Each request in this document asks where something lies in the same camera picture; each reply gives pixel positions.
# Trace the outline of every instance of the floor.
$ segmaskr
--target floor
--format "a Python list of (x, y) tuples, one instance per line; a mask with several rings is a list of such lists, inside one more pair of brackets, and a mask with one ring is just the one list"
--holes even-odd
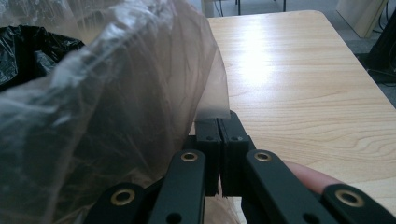
[[(237, 16), (238, 6), (234, 0), (217, 0), (214, 2), (213, 11), (206, 14), (213, 17)], [(338, 0), (287, 0), (286, 10), (318, 10), (321, 11), (332, 24), (337, 33), (344, 39), (351, 51), (355, 54), (368, 53), (379, 38), (379, 33), (372, 33), (370, 38), (359, 38), (359, 36), (351, 29), (336, 10)], [(396, 0), (389, 0), (389, 16), (396, 7)], [(262, 14), (281, 12), (283, 9), (283, 0), (241, 0), (241, 14)], [(381, 18), (382, 24), (386, 24), (385, 12)], [(396, 84), (394, 83), (378, 83), (378, 87), (388, 97), (389, 101), (396, 107)]]

